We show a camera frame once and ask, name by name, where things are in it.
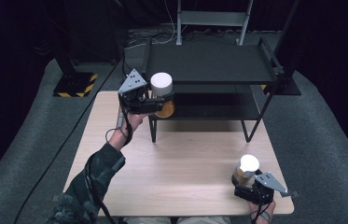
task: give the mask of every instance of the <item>table top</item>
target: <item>table top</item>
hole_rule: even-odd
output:
[[[99,92],[65,189],[83,169],[88,157],[105,143],[105,133],[116,126],[117,115],[118,94]],[[249,213],[246,201],[234,196],[230,181],[244,154],[256,156],[260,170],[271,172],[286,188],[263,122],[253,140],[246,143],[240,121],[160,120],[157,141],[152,143],[145,119],[133,140],[121,151],[127,159],[126,165],[113,177],[104,197],[112,216],[246,215]],[[277,203],[275,214],[294,211],[289,197],[282,198],[275,191],[274,200]]]
[[[268,84],[276,80],[263,48],[227,43],[197,42],[152,45],[146,80],[165,72],[174,84]]]

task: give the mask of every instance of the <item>shelf leg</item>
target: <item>shelf leg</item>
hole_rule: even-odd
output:
[[[263,108],[261,109],[260,114],[258,115],[258,119],[257,119],[257,121],[256,121],[256,124],[255,124],[255,126],[253,127],[253,129],[252,129],[252,131],[251,131],[251,133],[250,133],[249,135],[248,135],[248,132],[247,132],[247,130],[246,130],[245,122],[244,122],[243,120],[241,120],[241,123],[242,123],[242,125],[243,125],[243,130],[244,130],[244,135],[245,135],[245,140],[246,140],[246,142],[250,142],[250,141],[252,140],[252,138],[253,138],[253,135],[255,135],[256,129],[258,128],[258,125],[259,125],[259,123],[261,122],[261,119],[263,118],[264,113],[266,112],[267,107],[268,107],[269,104],[270,104],[270,101],[271,101],[271,99],[272,99],[272,96],[273,96],[273,94],[270,94],[269,97],[268,97],[267,100],[266,100],[266,103],[264,103],[264,106],[263,106]]]
[[[247,24],[249,23],[250,11],[252,10],[253,0],[249,0],[248,5],[246,7],[245,17],[243,27],[241,28],[240,39],[237,40],[237,45],[242,45],[244,42],[244,37],[247,30]]]
[[[157,133],[157,121],[155,119],[152,119],[151,117],[149,117],[148,119],[149,119],[149,126],[150,126],[151,141],[155,143],[156,133]]]
[[[177,0],[176,45],[182,45],[182,0]]]

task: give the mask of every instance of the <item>shelf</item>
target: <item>shelf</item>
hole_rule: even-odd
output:
[[[208,89],[208,86],[203,86],[202,89],[184,85],[177,86],[174,90],[174,114],[167,119],[153,119],[256,120],[259,116],[252,90],[247,85],[214,86],[213,89]]]
[[[290,79],[285,83],[285,85],[278,87],[275,95],[301,95],[301,91],[299,90],[299,87],[296,84],[295,80]]]
[[[182,24],[243,26],[244,12],[182,11]]]
[[[170,74],[174,84],[262,85],[276,81],[265,50],[259,45],[153,45],[148,55],[146,81],[158,72]]]

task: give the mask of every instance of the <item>gray carpet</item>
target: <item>gray carpet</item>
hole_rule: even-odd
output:
[[[247,34],[245,44],[264,36],[275,46],[280,34]],[[197,37],[190,41],[229,41],[235,36]],[[126,49],[126,63],[140,69],[144,46]],[[115,91],[121,81],[121,63],[83,63],[77,71],[98,74],[88,97],[58,98],[52,92],[61,78],[55,61],[46,67],[39,92],[26,121],[0,161],[0,223],[12,223],[39,177],[52,163],[18,223],[42,223],[51,215],[54,195],[62,192],[97,91]],[[295,212],[275,216],[272,223],[348,223],[348,139],[315,86],[302,74],[294,79],[301,96],[275,96],[264,117],[272,146],[294,199]],[[263,102],[260,87],[254,88]],[[232,223],[249,223],[233,217]]]

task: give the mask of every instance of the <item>white cup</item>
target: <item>white cup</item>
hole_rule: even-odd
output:
[[[241,185],[246,183],[255,175],[255,171],[260,166],[258,158],[252,155],[243,155],[234,170],[234,177]]]
[[[173,79],[167,73],[157,73],[150,79],[152,95],[154,98],[162,97],[173,90]],[[155,115],[160,118],[168,118],[174,113],[174,101],[170,100],[164,104],[161,111]]]

